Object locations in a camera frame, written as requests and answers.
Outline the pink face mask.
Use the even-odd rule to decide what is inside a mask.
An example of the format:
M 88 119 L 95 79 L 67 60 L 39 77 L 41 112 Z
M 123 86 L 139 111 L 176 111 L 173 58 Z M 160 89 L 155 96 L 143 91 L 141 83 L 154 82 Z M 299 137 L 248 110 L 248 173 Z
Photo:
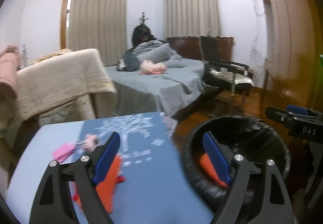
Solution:
M 65 143 L 60 148 L 56 149 L 53 154 L 53 160 L 58 161 L 59 163 L 64 162 L 68 157 L 70 157 L 76 149 L 76 143 Z

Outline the orange mesh net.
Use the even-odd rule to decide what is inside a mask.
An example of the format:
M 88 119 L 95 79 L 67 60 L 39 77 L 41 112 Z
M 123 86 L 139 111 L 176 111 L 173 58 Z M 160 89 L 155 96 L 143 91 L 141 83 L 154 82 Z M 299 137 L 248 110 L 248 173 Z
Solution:
M 105 180 L 96 187 L 100 200 L 109 214 L 113 212 L 113 195 L 115 189 L 118 184 L 126 180 L 122 173 L 122 160 L 121 155 L 117 155 L 114 158 Z

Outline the pink sock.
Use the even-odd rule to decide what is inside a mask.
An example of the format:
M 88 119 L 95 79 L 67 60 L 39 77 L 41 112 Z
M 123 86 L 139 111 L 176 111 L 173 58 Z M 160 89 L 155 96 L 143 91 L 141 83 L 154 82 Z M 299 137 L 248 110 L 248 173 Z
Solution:
M 85 140 L 82 143 L 82 148 L 89 153 L 92 153 L 98 145 L 98 136 L 95 134 L 86 134 Z

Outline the silver chair cushion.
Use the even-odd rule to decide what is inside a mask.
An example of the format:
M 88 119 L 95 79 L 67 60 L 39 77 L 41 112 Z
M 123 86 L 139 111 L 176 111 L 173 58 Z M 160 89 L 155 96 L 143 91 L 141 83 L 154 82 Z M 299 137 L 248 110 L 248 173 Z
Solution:
M 230 84 L 235 83 L 235 85 L 238 84 L 248 84 L 251 86 L 255 86 L 254 82 L 251 78 L 244 76 L 239 73 L 233 73 L 233 72 L 220 72 L 216 71 L 214 68 L 210 68 L 210 74 L 214 79 L 219 79 L 221 81 L 228 82 Z

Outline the black chair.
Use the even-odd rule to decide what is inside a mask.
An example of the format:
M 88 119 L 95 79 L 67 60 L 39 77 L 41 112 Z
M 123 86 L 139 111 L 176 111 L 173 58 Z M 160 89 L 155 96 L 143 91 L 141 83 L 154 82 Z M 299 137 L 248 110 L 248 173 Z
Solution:
M 246 97 L 247 92 L 250 91 L 253 86 L 248 84 L 235 85 L 235 83 L 230 84 L 219 79 L 214 79 L 210 74 L 210 68 L 214 68 L 216 71 L 220 72 L 229 71 L 233 73 L 239 73 L 252 79 L 252 72 L 250 71 L 250 67 L 245 64 L 225 60 L 220 60 L 220 62 L 203 62 L 203 83 L 206 86 L 213 86 L 219 88 L 220 91 L 227 90 L 228 92 L 230 92 L 231 97 L 229 102 L 229 110 L 232 111 L 233 108 L 240 109 L 245 102 L 244 98 Z

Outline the bed with grey sheet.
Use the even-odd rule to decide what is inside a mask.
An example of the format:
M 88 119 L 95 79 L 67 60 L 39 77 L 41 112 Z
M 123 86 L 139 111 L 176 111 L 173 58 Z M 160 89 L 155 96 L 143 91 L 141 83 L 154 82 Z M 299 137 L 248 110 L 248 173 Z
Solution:
M 203 93 L 204 64 L 184 58 L 184 67 L 170 68 L 164 74 L 145 75 L 117 71 L 106 67 L 117 89 L 117 116 L 160 111 L 176 115 L 195 102 Z

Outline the dark wooden headboard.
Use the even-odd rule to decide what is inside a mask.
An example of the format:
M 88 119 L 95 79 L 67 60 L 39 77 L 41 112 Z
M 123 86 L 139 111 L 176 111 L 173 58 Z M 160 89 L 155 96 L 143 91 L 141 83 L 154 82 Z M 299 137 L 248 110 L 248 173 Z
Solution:
M 183 58 L 211 62 L 232 60 L 233 37 L 169 37 L 167 42 Z

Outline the beige quilt on rack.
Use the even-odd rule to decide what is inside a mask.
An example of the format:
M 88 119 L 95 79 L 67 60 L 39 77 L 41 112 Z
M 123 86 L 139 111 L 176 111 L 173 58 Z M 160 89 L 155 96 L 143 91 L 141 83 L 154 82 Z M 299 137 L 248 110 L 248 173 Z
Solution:
M 54 56 L 17 72 L 17 106 L 21 120 L 77 98 L 95 95 L 98 118 L 112 116 L 117 90 L 97 49 Z

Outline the right beige curtain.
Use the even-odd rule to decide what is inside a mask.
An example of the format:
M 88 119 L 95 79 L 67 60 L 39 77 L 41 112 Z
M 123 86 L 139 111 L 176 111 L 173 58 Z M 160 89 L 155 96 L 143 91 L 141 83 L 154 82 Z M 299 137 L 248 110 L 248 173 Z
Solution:
M 218 0 L 165 0 L 166 37 L 218 37 Z

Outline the beige curtain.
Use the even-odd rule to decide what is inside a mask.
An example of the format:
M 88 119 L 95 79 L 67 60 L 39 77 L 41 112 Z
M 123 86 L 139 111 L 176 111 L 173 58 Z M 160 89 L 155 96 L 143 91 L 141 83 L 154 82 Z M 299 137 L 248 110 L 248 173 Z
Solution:
M 165 0 L 166 37 L 218 37 L 218 0 Z
M 94 48 L 113 66 L 127 48 L 127 0 L 71 0 L 66 45 L 73 51 Z

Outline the grey pillow and duvet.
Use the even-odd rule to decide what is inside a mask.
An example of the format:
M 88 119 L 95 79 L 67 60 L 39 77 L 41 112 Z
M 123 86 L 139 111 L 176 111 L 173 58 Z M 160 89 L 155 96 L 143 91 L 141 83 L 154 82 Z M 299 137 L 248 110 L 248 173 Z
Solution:
M 182 56 L 172 49 L 169 43 L 155 40 L 139 44 L 132 50 L 132 54 L 142 63 L 151 61 L 154 64 L 162 63 L 166 68 L 183 68 Z

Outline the pink plush toy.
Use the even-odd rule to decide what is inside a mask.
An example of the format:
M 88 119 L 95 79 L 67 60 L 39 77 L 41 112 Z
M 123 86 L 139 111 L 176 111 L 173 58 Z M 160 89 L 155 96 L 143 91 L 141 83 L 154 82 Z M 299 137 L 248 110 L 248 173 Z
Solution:
M 140 64 L 140 73 L 147 75 L 162 74 L 166 71 L 166 66 L 163 63 L 154 64 L 151 61 L 144 60 Z

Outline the pink jacket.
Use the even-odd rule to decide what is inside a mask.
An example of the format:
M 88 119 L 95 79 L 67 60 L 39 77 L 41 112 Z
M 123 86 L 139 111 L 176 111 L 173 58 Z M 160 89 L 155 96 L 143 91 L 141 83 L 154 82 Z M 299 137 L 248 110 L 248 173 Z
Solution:
M 17 71 L 21 65 L 19 49 L 15 45 L 7 46 L 1 51 L 1 94 L 17 99 Z

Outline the dark grey clothes pile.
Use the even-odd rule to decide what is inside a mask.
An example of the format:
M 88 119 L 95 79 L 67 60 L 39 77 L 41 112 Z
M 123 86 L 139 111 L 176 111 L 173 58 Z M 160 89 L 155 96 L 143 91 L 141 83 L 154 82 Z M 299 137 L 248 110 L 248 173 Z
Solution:
M 141 62 L 131 52 L 126 52 L 117 62 L 117 71 L 134 72 L 140 68 Z

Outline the left beige curtain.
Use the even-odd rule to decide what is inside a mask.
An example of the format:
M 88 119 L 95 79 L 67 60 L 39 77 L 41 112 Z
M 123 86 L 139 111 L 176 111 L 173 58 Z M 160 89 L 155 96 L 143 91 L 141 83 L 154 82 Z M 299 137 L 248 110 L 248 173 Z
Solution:
M 73 51 L 94 48 L 113 66 L 127 48 L 127 0 L 71 0 L 66 45 Z

